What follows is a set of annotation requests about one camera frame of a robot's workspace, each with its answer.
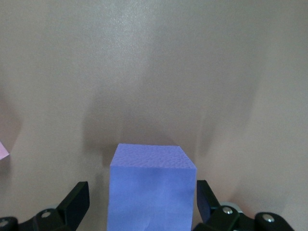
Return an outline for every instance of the blue cube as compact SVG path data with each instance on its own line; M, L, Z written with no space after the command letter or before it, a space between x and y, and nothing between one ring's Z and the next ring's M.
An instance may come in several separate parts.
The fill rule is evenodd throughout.
M110 165L107 230L191 230L196 172L178 146L119 144Z

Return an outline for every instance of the black bracket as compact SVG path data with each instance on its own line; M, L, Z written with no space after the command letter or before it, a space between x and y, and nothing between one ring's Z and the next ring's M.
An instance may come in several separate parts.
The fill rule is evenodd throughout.
M193 231L294 231L281 216L262 212L255 219L221 206L206 180L197 181L197 205L203 223Z
M89 206L88 182L79 182L55 209L45 209L21 224L15 217L0 218L0 231L75 231Z

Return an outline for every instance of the screw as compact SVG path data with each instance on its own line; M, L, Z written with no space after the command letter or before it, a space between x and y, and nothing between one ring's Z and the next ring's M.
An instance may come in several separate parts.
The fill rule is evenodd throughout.
M9 222L8 222L7 220L3 219L3 220L0 222L0 228L6 226L8 223L9 223Z
M233 213L232 209L229 208L229 207L223 207L222 211L226 214L232 214Z
M262 215L263 219L266 220L267 222L274 222L275 219L270 215L270 214L263 214Z
M49 217L49 215L51 214L51 212L48 212L47 210L42 214L42 218L46 218Z

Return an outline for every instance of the beige tabletop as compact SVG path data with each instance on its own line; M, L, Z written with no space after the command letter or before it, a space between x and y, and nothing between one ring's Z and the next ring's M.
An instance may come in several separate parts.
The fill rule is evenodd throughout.
M2 0L0 217L23 222L86 180L78 230L103 231L117 144L171 144L220 201L307 230L307 12L288 0Z

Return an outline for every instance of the blue block's front face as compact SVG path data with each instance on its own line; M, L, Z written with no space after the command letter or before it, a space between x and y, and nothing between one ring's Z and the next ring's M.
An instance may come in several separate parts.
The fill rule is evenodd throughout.
M191 230L194 168L111 166L108 231Z

